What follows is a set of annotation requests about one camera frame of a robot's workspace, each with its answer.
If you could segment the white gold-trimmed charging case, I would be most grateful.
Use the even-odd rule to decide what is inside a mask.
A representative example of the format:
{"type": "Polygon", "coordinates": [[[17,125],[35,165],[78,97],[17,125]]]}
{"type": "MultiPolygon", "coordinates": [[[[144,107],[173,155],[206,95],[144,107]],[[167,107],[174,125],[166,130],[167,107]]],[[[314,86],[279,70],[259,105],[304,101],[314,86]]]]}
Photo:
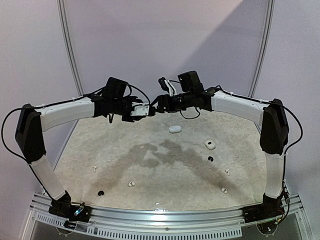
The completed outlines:
{"type": "Polygon", "coordinates": [[[216,144],[211,139],[206,140],[204,145],[208,150],[214,150],[216,148],[216,144]]]}

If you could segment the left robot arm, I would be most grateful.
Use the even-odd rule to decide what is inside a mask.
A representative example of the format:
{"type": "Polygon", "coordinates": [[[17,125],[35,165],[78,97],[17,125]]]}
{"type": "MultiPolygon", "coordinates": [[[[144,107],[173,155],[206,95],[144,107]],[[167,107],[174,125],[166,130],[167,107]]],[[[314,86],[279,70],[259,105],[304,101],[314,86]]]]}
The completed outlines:
{"type": "Polygon", "coordinates": [[[103,116],[111,121],[114,115],[119,115],[125,122],[134,122],[153,114],[150,102],[125,95],[126,89],[132,90],[134,86],[111,77],[104,87],[78,98],[41,106],[25,104],[20,111],[15,140],[24,160],[49,197],[56,201],[54,207],[63,217],[74,213],[74,205],[47,159],[43,133],[80,119],[103,116]]]}

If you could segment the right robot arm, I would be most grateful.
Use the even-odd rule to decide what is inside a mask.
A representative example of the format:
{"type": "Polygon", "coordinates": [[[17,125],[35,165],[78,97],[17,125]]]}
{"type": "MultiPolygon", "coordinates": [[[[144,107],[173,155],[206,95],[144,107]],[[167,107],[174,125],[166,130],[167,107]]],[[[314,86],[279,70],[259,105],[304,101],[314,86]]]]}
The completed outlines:
{"type": "Polygon", "coordinates": [[[167,94],[159,95],[152,102],[158,113],[176,113],[187,108],[231,114],[261,126],[259,144],[266,157],[266,186],[258,213],[269,218],[278,210],[284,194],[285,147],[288,143],[289,124],[282,101],[257,100],[223,91],[221,88],[204,89],[195,70],[178,75],[182,93],[175,95],[167,79],[158,82],[167,94]]]}

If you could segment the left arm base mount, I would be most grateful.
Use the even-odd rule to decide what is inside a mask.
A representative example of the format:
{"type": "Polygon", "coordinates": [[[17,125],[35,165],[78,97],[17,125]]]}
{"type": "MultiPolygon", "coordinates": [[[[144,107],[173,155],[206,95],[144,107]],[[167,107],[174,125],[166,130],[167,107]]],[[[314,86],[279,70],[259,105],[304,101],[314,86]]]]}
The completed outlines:
{"type": "Polygon", "coordinates": [[[70,202],[52,201],[48,212],[52,215],[66,218],[70,222],[88,223],[91,218],[92,207],[85,203],[71,204],[70,202]]]}

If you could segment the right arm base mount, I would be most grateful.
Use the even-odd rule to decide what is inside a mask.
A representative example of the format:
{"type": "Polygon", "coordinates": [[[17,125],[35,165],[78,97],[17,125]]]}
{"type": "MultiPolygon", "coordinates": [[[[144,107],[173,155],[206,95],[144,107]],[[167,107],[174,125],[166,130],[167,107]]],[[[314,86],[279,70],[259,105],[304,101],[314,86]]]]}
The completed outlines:
{"type": "Polygon", "coordinates": [[[242,207],[241,211],[244,222],[258,222],[283,215],[285,209],[283,207],[282,198],[281,195],[277,198],[271,198],[264,194],[262,203],[242,207]]]}

